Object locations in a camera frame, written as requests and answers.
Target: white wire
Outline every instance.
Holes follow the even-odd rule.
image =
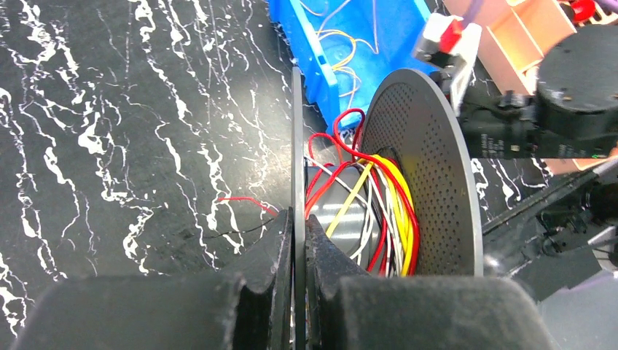
[[[322,24],[320,25],[320,29],[318,29],[319,33],[321,33],[322,29],[324,29],[324,26],[326,25],[326,22],[331,20],[331,18],[333,18],[333,16],[335,16],[337,14],[337,12],[341,11],[341,9],[343,7],[345,7],[345,5],[348,4],[348,2],[350,2],[350,0],[345,0],[341,5],[339,5],[339,7],[337,9],[335,9],[333,12],[331,12],[330,15],[328,15],[326,18],[324,18],[324,22],[322,22]]]
[[[371,203],[373,199],[372,196],[373,196],[373,187],[368,186],[367,188],[367,202],[368,203]],[[372,215],[369,215],[369,212],[371,210],[372,210],[371,205],[369,205],[367,207],[367,210],[365,211],[365,222],[364,222],[365,225],[363,225],[363,231],[361,233],[361,243],[359,245],[359,248],[352,255],[350,255],[350,259],[354,259],[355,257],[358,257],[357,263],[359,265],[361,265],[362,252],[367,246],[367,242],[369,242],[369,238],[371,237],[371,228],[373,227],[373,220],[370,219]]]
[[[388,186],[388,182],[386,181],[386,178],[384,177],[384,174],[382,173],[382,171],[378,171],[378,176],[380,177],[380,180],[382,181],[382,183],[385,186],[385,191],[388,191],[388,193],[390,193],[390,187]],[[386,193],[386,205],[388,208],[388,217],[391,218],[392,222],[396,222],[396,218],[395,218],[395,211],[397,210],[394,206],[394,202],[391,200],[393,198],[393,193],[390,193],[390,195]],[[393,250],[395,253],[395,269],[397,271],[397,273],[401,273],[402,268],[403,268],[403,245],[399,236],[399,227],[397,227],[396,225],[393,226],[393,230],[391,230],[391,234],[393,236]]]
[[[375,51],[373,50],[373,48],[371,49],[371,51],[373,51],[373,53],[377,55],[380,52],[380,49],[378,49],[378,17],[375,15],[375,0],[372,0],[372,6],[373,6],[373,44],[375,45]]]
[[[317,160],[314,160],[312,157],[305,155],[305,159],[309,160],[311,163],[315,164],[316,166],[318,166],[320,169],[322,169],[325,173],[327,173],[328,175],[332,176],[332,171],[330,171],[328,168],[326,168],[325,166],[323,166],[322,164],[318,163]],[[359,167],[361,167],[362,169],[364,169],[364,165],[357,163],[357,165]],[[380,181],[383,183],[383,185],[385,186],[385,191],[389,191],[390,187],[388,186],[388,183],[386,181],[386,178],[384,177],[384,174],[382,172],[382,170],[380,169],[379,166],[376,166],[376,168],[378,169],[378,171],[376,171],[378,173],[378,177],[380,177]],[[341,180],[338,176],[335,177],[335,181],[337,181],[343,188],[345,188],[348,192],[352,192],[352,189],[348,186],[348,184],[346,184],[343,180]],[[376,193],[379,193],[379,189],[377,188],[376,184],[374,181],[369,181],[369,183],[371,184],[371,187],[373,187],[373,191],[375,191]],[[360,196],[360,194],[356,194],[356,198],[365,205],[365,208],[367,209],[367,211],[369,212],[369,215],[372,216],[372,219],[374,221],[377,221],[375,219],[375,216],[373,214],[373,210],[371,210],[371,204],[369,204],[364,198],[362,198]],[[394,221],[394,210],[396,210],[394,208],[394,204],[391,201],[391,196],[387,195],[386,196],[386,205],[384,204],[384,202],[382,201],[381,196],[376,195],[376,198],[378,200],[378,204],[380,209],[382,210],[383,213],[383,219],[386,220],[386,223],[388,224],[388,231],[387,231],[387,236],[392,236],[393,237],[393,244],[391,246],[391,239],[387,238],[386,239],[386,274],[389,274],[389,268],[390,263],[391,263],[391,253],[393,252],[395,254],[395,271],[397,272],[397,274],[399,274],[401,272],[402,269],[402,265],[403,265],[403,261],[402,261],[402,255],[403,255],[403,246],[402,246],[402,242],[399,239],[399,230],[398,227],[393,225]]]
[[[327,169],[327,168],[326,168],[325,166],[323,166],[322,164],[318,163],[318,161],[317,161],[317,160],[315,160],[315,159],[313,159],[312,157],[309,157],[308,155],[305,155],[305,159],[307,159],[307,160],[309,160],[310,162],[312,162],[313,164],[315,164],[318,168],[322,169],[322,170],[323,170],[325,173],[327,173],[328,175],[332,175],[332,171],[330,171],[329,169]],[[345,188],[348,192],[352,192],[352,189],[348,186],[348,184],[346,184],[346,183],[345,183],[342,179],[340,179],[338,176],[337,176],[337,177],[335,177],[335,181],[336,181],[336,182],[339,182],[339,184],[340,184],[341,186],[343,186],[343,188]],[[379,193],[379,192],[378,192],[378,189],[375,187],[375,183],[370,182],[370,184],[372,184],[372,186],[374,186],[374,187],[373,187],[373,190],[374,190],[375,192]],[[363,204],[365,205],[365,208],[367,208],[367,207],[371,208],[371,205],[369,205],[369,204],[367,203],[367,201],[366,201],[363,197],[361,197],[361,196],[360,196],[360,194],[358,194],[358,193],[357,193],[357,194],[356,194],[356,198],[357,198],[359,201],[361,201],[361,203],[363,203]],[[386,223],[388,223],[388,226],[389,226],[390,228],[392,228],[392,227],[393,227],[393,225],[392,225],[393,223],[392,223],[392,221],[391,221],[390,216],[386,215],[386,207],[384,206],[384,202],[382,202],[382,198],[381,198],[379,195],[378,195],[378,196],[376,196],[376,198],[378,199],[378,204],[380,205],[380,208],[382,209],[382,213],[383,213],[383,214],[385,215],[385,217],[386,217]]]

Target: red wire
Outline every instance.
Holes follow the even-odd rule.
[[[361,116],[362,116],[361,122],[359,123],[359,126],[356,127],[356,132],[354,133],[354,139],[352,139],[352,149],[356,149],[356,145],[358,144],[358,142],[360,141],[360,138],[361,138],[360,137],[361,131],[363,130],[363,124],[365,123],[364,115],[361,114]]]
[[[309,148],[309,156],[312,159],[316,159],[313,156],[313,139],[316,137],[324,137],[325,139],[330,140],[335,145],[335,148],[337,148],[337,153],[339,154],[339,163],[343,163],[343,153],[341,152],[341,148],[339,147],[335,139],[333,139],[333,137],[330,136],[328,133],[314,133],[313,135],[309,136],[309,140],[307,141],[307,146]]]
[[[378,175],[376,174],[374,168],[371,169],[371,175],[373,177],[373,182],[376,184],[376,187],[378,188],[378,195],[382,199],[384,199],[384,196],[382,195],[382,192],[380,192],[380,186],[378,185]],[[378,258],[380,257],[380,254],[382,253],[382,249],[384,248],[384,242],[386,241],[386,232],[387,232],[387,230],[388,230],[388,223],[386,222],[385,218],[383,217],[382,218],[382,231],[380,232],[380,242],[378,243],[378,247],[376,248],[375,252],[373,253],[373,257],[372,257],[371,261],[369,262],[369,265],[367,266],[367,271],[369,271],[369,272],[373,271],[375,263],[378,261]]]
[[[325,163],[324,166],[335,166],[335,165],[332,163]],[[313,187],[316,186],[316,183],[320,179],[320,176],[322,176],[322,173],[324,173],[324,170],[318,169],[318,171],[316,172],[316,175],[313,177],[313,180],[311,180],[311,183],[307,187],[307,191],[306,191],[307,195],[311,194],[311,191],[313,191]]]
[[[412,231],[413,231],[413,234],[414,234],[414,242],[415,242],[415,244],[412,247],[412,262],[410,263],[410,270],[409,270],[409,274],[413,275],[414,272],[416,272],[416,264],[417,264],[417,260],[418,260],[418,248],[421,245],[421,231],[420,231],[419,225],[418,225],[418,218],[416,217],[416,214],[414,213],[414,210],[412,210],[412,205],[410,204],[410,201],[408,200],[407,196],[405,195],[405,191],[404,191],[403,187],[401,186],[400,183],[398,183],[398,181],[396,180],[396,178],[393,175],[393,173],[384,165],[384,163],[382,163],[376,157],[373,157],[371,155],[366,155],[364,153],[360,153],[360,152],[357,152],[354,149],[351,149],[350,147],[348,147],[347,144],[345,144],[341,140],[341,138],[339,136],[339,122],[345,116],[347,116],[350,113],[354,113],[354,112],[360,113],[360,115],[361,115],[361,122],[360,122],[359,125],[363,125],[364,119],[365,119],[365,113],[363,112],[363,110],[360,109],[360,108],[348,109],[347,111],[345,111],[342,114],[340,114],[339,117],[337,117],[337,119],[335,119],[335,123],[333,125],[334,134],[335,134],[335,141],[344,150],[346,150],[347,152],[352,154],[352,159],[354,159],[353,158],[354,156],[359,157],[359,158],[364,158],[364,159],[366,159],[366,160],[368,160],[370,162],[373,162],[377,166],[379,166],[382,169],[382,171],[384,172],[384,174],[386,174],[386,176],[388,176],[388,178],[393,182],[395,188],[397,189],[397,192],[401,195],[401,197],[403,199],[403,202],[404,202],[404,206],[406,208],[406,211],[407,211],[408,215],[410,216],[410,219],[412,220],[412,226],[413,226],[413,230]]]
[[[257,204],[260,208],[264,209],[268,214],[273,215],[274,217],[277,216],[277,213],[275,213],[274,211],[272,211],[271,209],[266,207],[264,204],[258,202],[255,198],[251,198],[251,197],[223,197],[223,198],[219,198],[219,201],[251,201],[251,202]]]
[[[387,260],[386,252],[384,252],[384,255],[382,256],[382,262],[380,263],[380,274],[382,274],[383,276],[386,276],[386,260]]]
[[[375,250],[375,253],[373,254],[373,258],[371,259],[371,262],[369,262],[369,265],[367,266],[367,271],[369,272],[373,271],[375,263],[378,261],[378,258],[380,257],[380,253],[382,253],[382,249],[384,248],[384,243],[386,243],[387,229],[388,229],[388,224],[386,223],[386,220],[382,218],[382,232],[380,233],[380,243],[378,244],[378,247]]]
[[[335,182],[337,176],[341,174],[343,169],[345,169],[350,164],[352,164],[352,162],[345,162],[345,163],[340,164],[339,167],[335,169],[335,171],[333,171],[329,179],[322,185],[322,187],[320,187],[318,192],[316,192],[315,195],[309,198],[309,200],[305,204],[305,219],[309,217],[309,212],[311,211],[311,208],[313,208],[313,206],[316,204],[318,199],[320,199],[320,197],[329,189],[329,187],[333,184],[333,182]]]

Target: blue plastic box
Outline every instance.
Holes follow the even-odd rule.
[[[334,72],[332,65],[351,53],[352,44],[350,39],[341,35],[331,35],[320,41],[316,31],[344,1],[304,0],[307,8],[323,14],[318,16],[306,11],[300,0],[270,0],[270,19],[283,27],[292,54],[305,75],[306,98],[309,103],[318,105],[330,134],[333,122],[348,108],[350,101],[350,96],[340,95],[352,90],[354,80],[349,74]],[[382,80],[392,71],[411,68],[429,74],[436,70],[412,57],[416,39],[430,15],[424,0],[350,0],[326,23],[324,30],[338,29],[375,46],[373,1],[376,3],[379,53],[375,54],[366,44],[357,42],[356,54],[347,64],[361,80],[351,106],[365,111]],[[341,121],[340,130],[354,128],[359,122],[360,116],[350,115]]]

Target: red switch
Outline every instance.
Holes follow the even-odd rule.
[[[580,23],[595,15],[596,6],[593,0],[577,0],[571,4],[575,12],[574,22]]]
[[[458,20],[453,20],[440,37],[439,50],[443,53],[450,53],[459,40],[461,40],[462,30],[463,28],[461,27],[461,22]]]

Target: yellow wire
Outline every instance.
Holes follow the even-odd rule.
[[[391,162],[389,159],[381,157],[379,155],[373,155],[378,160],[380,160],[388,170],[395,176],[395,180],[402,186],[404,190],[404,194],[410,201],[410,206],[412,210],[414,210],[414,202],[412,201],[412,196],[410,194],[410,189],[407,186],[407,183],[404,179],[402,172]],[[386,181],[388,183],[388,189],[391,191],[391,195],[396,194],[393,197],[394,207],[395,207],[395,220],[397,224],[397,228],[399,229],[399,236],[402,240],[402,246],[404,247],[404,265],[402,266],[402,276],[407,276],[408,270],[410,269],[410,263],[412,262],[412,248],[414,245],[414,227],[412,226],[412,219],[407,217],[404,212],[403,207],[403,199],[400,197],[400,194],[395,190],[395,186],[393,182],[386,176]]]
[[[361,187],[363,187],[365,180],[369,176],[371,167],[373,167],[373,163],[367,164],[367,167],[365,167],[365,170],[363,170],[361,176],[359,177],[358,182],[354,185],[354,188],[350,192],[350,195],[345,199],[345,202],[343,202],[341,209],[339,209],[339,212],[337,212],[337,215],[335,215],[335,218],[330,223],[329,228],[326,230],[326,236],[328,238],[332,236],[333,231],[335,231],[335,228],[337,227],[337,225],[339,225],[339,221],[341,221],[341,218],[345,215],[345,213],[350,208],[352,201],[354,200],[354,198],[356,198],[356,195],[361,190]]]
[[[318,40],[322,40],[324,38],[327,38],[328,36],[331,35],[341,35],[344,36],[345,38],[348,38],[350,40],[350,43],[352,44],[352,50],[350,52],[350,54],[348,55],[348,57],[344,58],[343,60],[337,62],[335,65],[332,66],[332,70],[333,72],[338,72],[338,71],[342,71],[344,73],[350,74],[352,76],[352,90],[348,91],[347,93],[343,93],[340,94],[339,97],[345,97],[345,96],[350,96],[350,101],[348,102],[348,109],[350,109],[350,107],[352,106],[352,100],[354,99],[354,94],[356,93],[356,91],[358,91],[360,89],[360,85],[362,84],[362,80],[361,78],[359,78],[358,75],[356,75],[356,72],[350,68],[345,66],[346,64],[350,63],[350,61],[352,61],[352,58],[354,58],[354,55],[356,54],[356,39],[354,39],[350,34],[347,34],[343,31],[340,31],[338,29],[328,29],[325,31],[317,31],[316,34],[320,35],[322,33],[325,33],[322,36],[318,37]],[[359,81],[359,86],[356,86],[356,80]]]

